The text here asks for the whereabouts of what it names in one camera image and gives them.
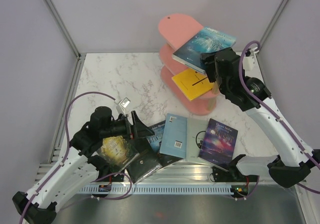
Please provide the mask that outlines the black Moon and Sixpence book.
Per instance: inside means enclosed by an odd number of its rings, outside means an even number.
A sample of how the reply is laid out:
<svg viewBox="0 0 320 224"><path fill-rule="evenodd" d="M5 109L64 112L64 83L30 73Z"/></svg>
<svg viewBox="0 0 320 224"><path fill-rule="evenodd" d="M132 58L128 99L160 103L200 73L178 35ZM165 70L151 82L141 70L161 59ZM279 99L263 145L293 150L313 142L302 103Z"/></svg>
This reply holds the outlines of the black Moon and Sixpence book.
<svg viewBox="0 0 320 224"><path fill-rule="evenodd" d="M138 151L138 156L126 168L133 184L163 167L146 138L132 139L129 143Z"/></svg>

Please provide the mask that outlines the teal underwater cover book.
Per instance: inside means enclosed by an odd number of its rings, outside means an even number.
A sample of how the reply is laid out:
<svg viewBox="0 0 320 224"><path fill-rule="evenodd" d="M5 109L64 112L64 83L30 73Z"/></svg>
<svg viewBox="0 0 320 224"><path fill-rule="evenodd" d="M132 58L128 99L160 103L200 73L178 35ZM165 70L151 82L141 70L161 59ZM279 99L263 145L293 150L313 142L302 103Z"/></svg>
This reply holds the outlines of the teal underwater cover book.
<svg viewBox="0 0 320 224"><path fill-rule="evenodd" d="M201 62L202 53L212 53L232 47L236 37L224 32L204 27L190 40L172 54L172 58L193 70L206 74L205 66Z"/></svg>

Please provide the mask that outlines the yellow book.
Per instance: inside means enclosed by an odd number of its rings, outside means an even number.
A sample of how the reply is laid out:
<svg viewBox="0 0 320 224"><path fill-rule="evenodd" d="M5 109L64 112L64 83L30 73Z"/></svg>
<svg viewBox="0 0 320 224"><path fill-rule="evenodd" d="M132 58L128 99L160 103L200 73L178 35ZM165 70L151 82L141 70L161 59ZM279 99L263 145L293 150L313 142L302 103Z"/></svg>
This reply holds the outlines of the yellow book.
<svg viewBox="0 0 320 224"><path fill-rule="evenodd" d="M214 83L210 82L206 75L191 68L174 75L171 79L189 101L211 91L214 87Z"/></svg>

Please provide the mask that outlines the light blue Old Man book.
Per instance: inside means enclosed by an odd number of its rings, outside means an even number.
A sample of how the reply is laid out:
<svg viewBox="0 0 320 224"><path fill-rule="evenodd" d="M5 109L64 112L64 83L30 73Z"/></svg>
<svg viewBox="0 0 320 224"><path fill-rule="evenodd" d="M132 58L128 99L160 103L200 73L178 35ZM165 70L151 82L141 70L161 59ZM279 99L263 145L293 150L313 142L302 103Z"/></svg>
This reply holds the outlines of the light blue Old Man book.
<svg viewBox="0 0 320 224"><path fill-rule="evenodd" d="M165 119L160 154L185 159L187 144L187 118L168 113Z"/></svg>

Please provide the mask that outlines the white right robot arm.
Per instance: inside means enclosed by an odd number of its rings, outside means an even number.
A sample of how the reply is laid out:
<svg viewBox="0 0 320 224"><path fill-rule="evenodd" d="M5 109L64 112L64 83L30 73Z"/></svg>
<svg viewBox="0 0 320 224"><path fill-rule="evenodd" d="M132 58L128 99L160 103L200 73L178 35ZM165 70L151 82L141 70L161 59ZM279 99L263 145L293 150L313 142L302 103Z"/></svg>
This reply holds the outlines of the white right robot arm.
<svg viewBox="0 0 320 224"><path fill-rule="evenodd" d="M271 92L260 79L245 75L246 54L232 48L202 53L201 63L210 82L217 82L225 98L245 112L265 133L278 154L269 157L238 155L229 163L229 177L270 177L284 188L303 181L313 167L319 167L320 152L312 149L293 131L278 109Z"/></svg>

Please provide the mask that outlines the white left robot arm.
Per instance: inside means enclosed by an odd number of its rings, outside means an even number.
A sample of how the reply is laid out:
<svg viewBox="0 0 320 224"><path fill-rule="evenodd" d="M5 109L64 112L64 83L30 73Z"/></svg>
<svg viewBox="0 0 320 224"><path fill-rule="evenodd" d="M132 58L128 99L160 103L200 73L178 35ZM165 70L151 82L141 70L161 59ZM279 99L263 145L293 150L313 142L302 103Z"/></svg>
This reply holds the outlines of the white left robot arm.
<svg viewBox="0 0 320 224"><path fill-rule="evenodd" d="M97 151L106 138L120 136L129 141L154 135L135 111L131 117L132 123L123 114L114 119L109 107L97 107L90 120L67 141L65 153L45 176L27 192L18 191L13 196L20 221L52 223L60 208L83 186L105 181L112 174L112 166Z"/></svg>

